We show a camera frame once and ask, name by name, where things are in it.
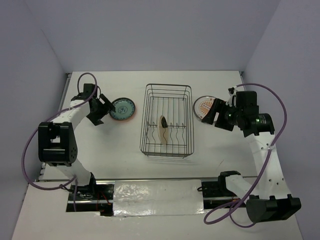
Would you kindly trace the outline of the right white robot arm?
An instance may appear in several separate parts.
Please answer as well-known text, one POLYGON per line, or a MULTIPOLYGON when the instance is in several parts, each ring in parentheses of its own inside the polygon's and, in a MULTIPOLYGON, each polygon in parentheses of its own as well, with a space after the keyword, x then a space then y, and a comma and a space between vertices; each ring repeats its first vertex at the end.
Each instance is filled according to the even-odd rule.
POLYGON ((238 201, 228 204, 229 213, 205 220, 205 224, 224 220, 242 204, 253 224, 284 221, 301 209, 301 200, 292 196, 280 165, 276 149, 280 133, 275 132, 271 116, 259 112, 255 91, 234 91, 228 101, 216 98, 202 122, 227 131, 238 127, 249 144, 257 171, 252 184, 236 170, 220 173, 218 192, 223 196, 233 193, 238 201))

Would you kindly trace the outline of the cream plate floral print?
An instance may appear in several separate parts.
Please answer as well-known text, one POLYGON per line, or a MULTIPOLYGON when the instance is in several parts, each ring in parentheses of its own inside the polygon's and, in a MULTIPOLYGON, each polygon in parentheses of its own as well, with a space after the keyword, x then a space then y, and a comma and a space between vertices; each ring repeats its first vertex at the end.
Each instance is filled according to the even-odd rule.
POLYGON ((166 118, 161 115, 158 119, 157 132, 160 143, 167 145, 169 142, 169 127, 166 118))

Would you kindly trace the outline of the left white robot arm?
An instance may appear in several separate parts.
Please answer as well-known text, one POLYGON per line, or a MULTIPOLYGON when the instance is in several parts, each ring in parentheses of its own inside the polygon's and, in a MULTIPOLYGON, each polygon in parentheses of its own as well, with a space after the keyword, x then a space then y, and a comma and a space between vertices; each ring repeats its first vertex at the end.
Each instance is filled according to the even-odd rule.
POLYGON ((93 173, 78 160, 75 129, 87 118, 94 126, 103 124, 102 118, 115 111, 113 104, 103 95, 97 95, 93 83, 85 83, 83 92, 71 99, 69 108, 52 120, 38 126, 38 157, 57 168, 72 181, 71 189, 90 200, 97 196, 98 186, 93 173))

